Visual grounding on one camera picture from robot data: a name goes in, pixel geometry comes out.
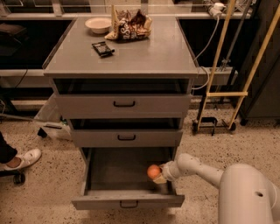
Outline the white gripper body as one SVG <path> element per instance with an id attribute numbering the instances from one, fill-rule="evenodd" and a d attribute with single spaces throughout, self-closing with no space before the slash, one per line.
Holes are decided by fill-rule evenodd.
<path id="1" fill-rule="evenodd" d="M 162 175 L 168 181 L 174 181 L 179 177 L 179 170 L 177 163 L 175 161 L 169 161 L 164 164 L 164 169 L 162 170 Z"/>

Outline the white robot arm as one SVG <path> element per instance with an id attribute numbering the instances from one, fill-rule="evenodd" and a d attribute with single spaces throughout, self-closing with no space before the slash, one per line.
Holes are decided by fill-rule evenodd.
<path id="1" fill-rule="evenodd" d="M 224 171 L 182 153 L 165 164 L 151 165 L 147 175 L 163 184 L 197 175 L 219 190 L 219 224 L 273 224 L 280 221 L 280 189 L 256 168 L 232 164 Z"/>

